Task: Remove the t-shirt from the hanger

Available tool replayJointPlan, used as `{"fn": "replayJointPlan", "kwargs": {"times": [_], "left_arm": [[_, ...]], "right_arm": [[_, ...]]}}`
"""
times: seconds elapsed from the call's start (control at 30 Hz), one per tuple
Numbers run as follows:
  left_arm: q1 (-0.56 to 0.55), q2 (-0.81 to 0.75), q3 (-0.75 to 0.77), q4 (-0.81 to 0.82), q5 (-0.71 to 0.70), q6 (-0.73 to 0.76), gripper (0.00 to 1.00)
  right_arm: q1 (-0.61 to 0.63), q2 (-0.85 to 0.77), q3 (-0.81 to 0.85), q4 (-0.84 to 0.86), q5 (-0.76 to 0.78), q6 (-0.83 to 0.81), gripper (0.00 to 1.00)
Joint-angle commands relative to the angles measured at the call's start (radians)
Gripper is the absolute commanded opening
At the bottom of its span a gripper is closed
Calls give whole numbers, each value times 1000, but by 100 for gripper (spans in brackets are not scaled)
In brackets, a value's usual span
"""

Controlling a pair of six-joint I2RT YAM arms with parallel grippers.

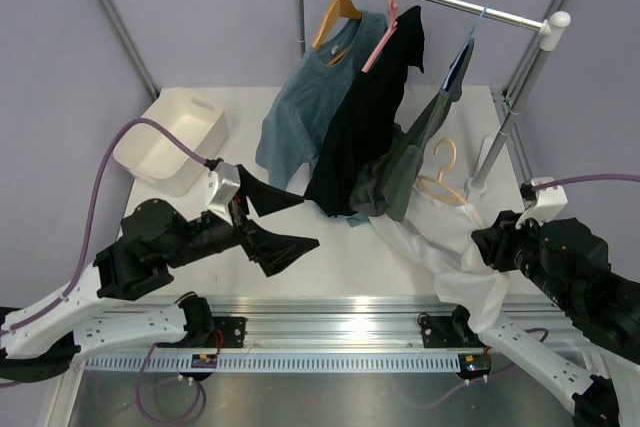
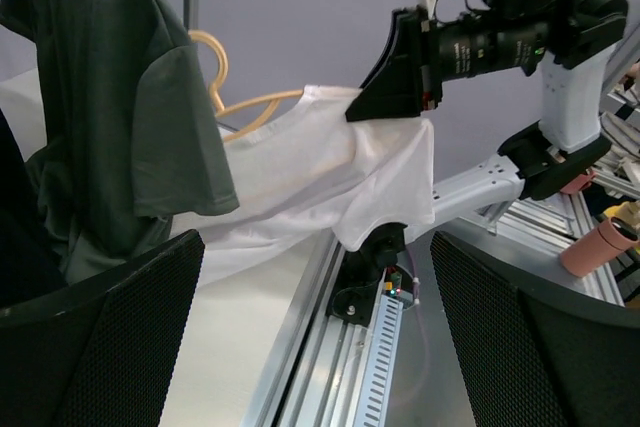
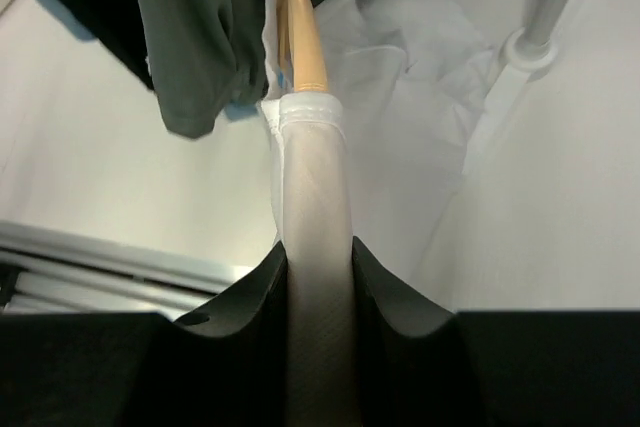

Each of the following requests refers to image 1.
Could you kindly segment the beige plastic hanger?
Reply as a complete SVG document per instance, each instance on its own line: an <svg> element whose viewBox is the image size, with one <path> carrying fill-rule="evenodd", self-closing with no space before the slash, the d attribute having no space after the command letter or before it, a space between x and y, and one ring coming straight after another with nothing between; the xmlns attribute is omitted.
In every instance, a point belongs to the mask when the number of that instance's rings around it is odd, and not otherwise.
<svg viewBox="0 0 640 427"><path fill-rule="evenodd" d="M436 156L443 148L447 148L450 152L447 163L438 169L435 177L419 175L417 181L422 191L434 200L447 205L465 205L468 203L467 195L447 183L445 179L445 174L455 166L457 161L456 144L452 139L442 137L436 142L433 155Z"/></svg>

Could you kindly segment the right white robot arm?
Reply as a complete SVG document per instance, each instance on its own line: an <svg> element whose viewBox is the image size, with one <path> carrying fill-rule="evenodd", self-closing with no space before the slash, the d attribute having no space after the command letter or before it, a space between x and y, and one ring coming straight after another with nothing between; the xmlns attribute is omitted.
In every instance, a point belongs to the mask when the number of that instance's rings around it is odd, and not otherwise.
<svg viewBox="0 0 640 427"><path fill-rule="evenodd" d="M484 347L500 351L545 387L576 426L639 423L639 285L615 274L608 245L575 218L517 224L498 214L471 238L485 265L519 271L595 345L607 376L569 362L531 338L505 314L488 329L483 314L456 306L448 316L418 317L427 347Z"/></svg>

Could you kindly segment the white t shirt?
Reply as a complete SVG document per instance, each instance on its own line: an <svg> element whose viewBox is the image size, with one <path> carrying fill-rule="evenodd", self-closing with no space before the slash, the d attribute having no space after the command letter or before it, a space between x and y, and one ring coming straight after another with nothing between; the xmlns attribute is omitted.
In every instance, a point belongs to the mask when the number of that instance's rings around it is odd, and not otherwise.
<svg viewBox="0 0 640 427"><path fill-rule="evenodd" d="M471 238L486 226L474 205L448 205L415 188L402 221L383 215L370 223L379 237L432 275L440 301L466 308L474 333L494 326L509 278L485 265Z"/></svg>

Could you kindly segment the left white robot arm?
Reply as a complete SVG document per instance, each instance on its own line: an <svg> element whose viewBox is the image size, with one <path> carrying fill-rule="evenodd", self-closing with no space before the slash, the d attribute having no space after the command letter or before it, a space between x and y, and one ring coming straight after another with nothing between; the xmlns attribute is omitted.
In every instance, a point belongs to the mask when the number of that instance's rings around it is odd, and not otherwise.
<svg viewBox="0 0 640 427"><path fill-rule="evenodd" d="M42 302L2 309L3 381L41 382L65 373L76 360L122 347L202 347L216 323L208 301L195 293L142 314L102 315L169 285L172 270L235 247L267 277L318 247L314 238L272 233L249 217L297 206L303 197L260 181L241 164L215 159L205 166L209 185L199 217L188 220L165 200L147 200L122 219L120 237L96 255L76 284L50 295L56 304L50 311L35 315Z"/></svg>

